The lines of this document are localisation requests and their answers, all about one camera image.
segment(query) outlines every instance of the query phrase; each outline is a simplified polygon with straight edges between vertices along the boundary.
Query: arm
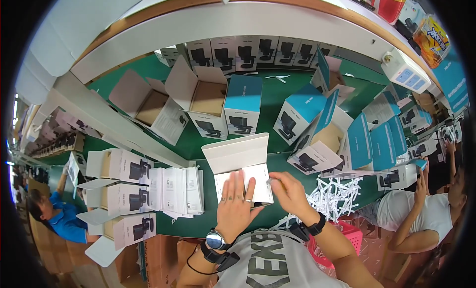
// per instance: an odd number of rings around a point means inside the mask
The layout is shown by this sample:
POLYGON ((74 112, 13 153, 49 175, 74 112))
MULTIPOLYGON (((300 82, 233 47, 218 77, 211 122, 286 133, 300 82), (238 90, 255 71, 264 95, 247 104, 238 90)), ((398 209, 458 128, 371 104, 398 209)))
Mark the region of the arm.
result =
POLYGON ((450 142, 449 140, 445 140, 445 145, 446 149, 448 150, 449 153, 449 158, 450 158, 450 163, 449 163, 449 181, 450 183, 453 182, 453 178, 455 177, 456 174, 456 163, 455 163, 455 143, 450 142))
POLYGON ((415 202, 413 204, 413 208, 408 213, 405 220, 403 220, 402 224, 398 227, 395 234, 393 235, 392 239, 388 243, 388 249, 391 251, 398 251, 398 250, 406 250, 408 247, 408 241, 404 243, 407 239, 408 232, 412 227, 413 223, 417 219, 418 215, 425 204, 426 198, 426 185, 424 178, 419 178, 416 180, 416 190, 415 190, 415 202))
MULTIPOLYGON (((304 187, 297 179, 288 172, 271 172, 269 176, 276 178, 271 181, 271 189, 285 211, 295 214, 306 226, 319 222, 320 215, 307 202, 304 187)), ((353 288, 382 287, 360 261, 350 241, 330 223, 326 222, 314 239, 334 264, 337 279, 353 288)))
MULTIPOLYGON (((254 178, 249 180, 246 196, 243 197, 245 184, 243 181, 243 171, 232 172, 230 179, 223 185, 221 201, 217 209, 217 226, 215 230, 223 235, 227 244, 234 240, 248 227, 253 219, 263 208, 255 208, 252 211, 251 203, 245 200, 251 200, 255 191, 256 181, 254 178)), ((188 264, 194 269, 210 274, 215 271, 215 263, 205 259, 201 250, 195 252, 188 260, 188 264)), ((195 272, 188 265, 185 265, 180 273, 177 288, 201 287, 210 278, 210 275, 203 275, 195 272)))

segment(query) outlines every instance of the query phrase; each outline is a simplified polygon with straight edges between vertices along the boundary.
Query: box lid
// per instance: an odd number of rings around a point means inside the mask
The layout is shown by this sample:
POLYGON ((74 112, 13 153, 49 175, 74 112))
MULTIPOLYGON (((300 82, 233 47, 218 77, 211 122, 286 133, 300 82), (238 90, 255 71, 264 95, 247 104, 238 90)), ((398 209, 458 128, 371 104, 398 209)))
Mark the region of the box lid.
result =
POLYGON ((119 215, 110 216, 107 210, 102 208, 96 208, 96 209, 93 209, 92 211, 87 211, 85 213, 77 214, 76 217, 88 224, 97 226, 99 224, 112 220, 116 217, 119 217, 119 215))
POLYGON ((395 154, 397 156, 403 155, 407 152, 407 142, 403 133, 403 126, 400 118, 394 116, 390 118, 387 123, 392 131, 393 143, 395 145, 395 154))
POLYGON ((326 101, 327 98, 310 83, 286 98, 286 102, 308 123, 312 122, 319 112, 322 111, 326 101))
POLYGON ((151 90, 150 84, 136 71, 129 69, 112 89, 109 101, 134 118, 151 90))
POLYGON ((116 179, 96 178, 96 179, 90 180, 89 182, 79 184, 78 188, 83 188, 86 190, 96 190, 96 189, 108 186, 110 184, 113 184, 115 182, 117 182, 116 179))
POLYGON ((374 170, 385 170, 396 165, 395 145, 390 125, 385 122, 370 132, 374 152, 374 170))
POLYGON ((374 158, 367 120, 361 113, 347 130, 352 169, 358 169, 372 162, 374 158))
POLYGON ((190 70, 181 55, 165 81, 165 91, 183 110, 189 110, 198 82, 199 78, 190 70))
POLYGON ((84 251, 89 258, 102 267, 108 267, 124 248, 116 250, 114 241, 105 236, 100 237, 91 247, 84 251))
POLYGON ((248 75, 232 75, 225 108, 259 112, 263 79, 248 75))
POLYGON ((213 174, 266 163, 269 133, 211 143, 202 147, 213 174))

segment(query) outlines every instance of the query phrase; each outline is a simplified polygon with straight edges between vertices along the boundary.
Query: wristwatch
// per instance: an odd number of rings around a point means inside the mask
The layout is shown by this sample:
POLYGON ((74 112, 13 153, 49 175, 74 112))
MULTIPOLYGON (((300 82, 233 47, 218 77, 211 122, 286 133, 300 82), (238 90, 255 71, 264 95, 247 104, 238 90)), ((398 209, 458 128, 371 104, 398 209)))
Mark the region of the wristwatch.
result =
POLYGON ((229 249, 233 244, 227 244, 223 238, 223 235, 221 235, 218 231, 215 231, 214 228, 211 228, 211 231, 205 237, 205 241, 207 242, 207 245, 210 247, 210 249, 218 251, 229 249))

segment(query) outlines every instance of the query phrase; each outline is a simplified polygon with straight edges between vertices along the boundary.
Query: right hand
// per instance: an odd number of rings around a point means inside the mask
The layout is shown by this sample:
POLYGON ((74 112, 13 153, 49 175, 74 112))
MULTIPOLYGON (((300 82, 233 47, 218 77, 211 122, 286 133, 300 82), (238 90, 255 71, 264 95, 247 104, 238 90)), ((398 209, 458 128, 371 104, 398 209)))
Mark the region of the right hand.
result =
POLYGON ((302 217, 310 212, 316 212, 306 198, 306 192, 300 181, 289 172, 270 172, 271 189, 279 200, 281 207, 290 214, 302 217))
POLYGON ((423 172, 420 169, 420 177, 416 180, 415 205, 423 206, 426 199, 426 185, 423 172))
POLYGON ((447 139, 447 140, 445 140, 445 146, 446 146, 446 149, 448 150, 449 153, 452 153, 452 154, 455 153, 456 147, 455 147, 454 142, 451 142, 447 139))

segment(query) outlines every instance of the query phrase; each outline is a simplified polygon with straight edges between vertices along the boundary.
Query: woman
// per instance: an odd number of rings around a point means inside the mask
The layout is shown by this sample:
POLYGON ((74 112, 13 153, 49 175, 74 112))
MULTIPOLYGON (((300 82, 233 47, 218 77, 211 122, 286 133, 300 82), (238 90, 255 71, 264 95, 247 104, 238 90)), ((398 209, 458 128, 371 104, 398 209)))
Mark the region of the woman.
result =
MULTIPOLYGON (((297 179, 288 172, 271 172, 269 176, 272 178, 271 189, 285 211, 298 216, 307 227, 316 223, 321 225, 321 215, 309 205, 304 187, 297 179)), ((222 244, 220 248, 211 248, 207 236, 207 244, 203 247, 218 254, 228 248, 226 251, 236 253, 239 260, 218 274, 215 287, 382 287, 360 261, 350 241, 328 222, 323 223, 322 231, 314 239, 334 264, 337 279, 322 272, 299 238, 290 232, 258 229, 240 235, 263 209, 250 211, 255 184, 255 179, 251 178, 243 196, 243 172, 240 171, 231 173, 223 186, 217 209, 217 226, 213 231, 215 237, 222 237, 222 244)), ((177 287, 205 284, 215 266, 199 249, 187 260, 177 287)))
POLYGON ((46 228, 65 240, 84 244, 95 242, 99 236, 88 234, 88 225, 76 218, 78 213, 76 207, 61 200, 67 174, 68 163, 64 166, 63 173, 58 181, 58 187, 50 198, 44 196, 38 190, 31 189, 27 197, 28 211, 35 220, 43 223, 46 228))

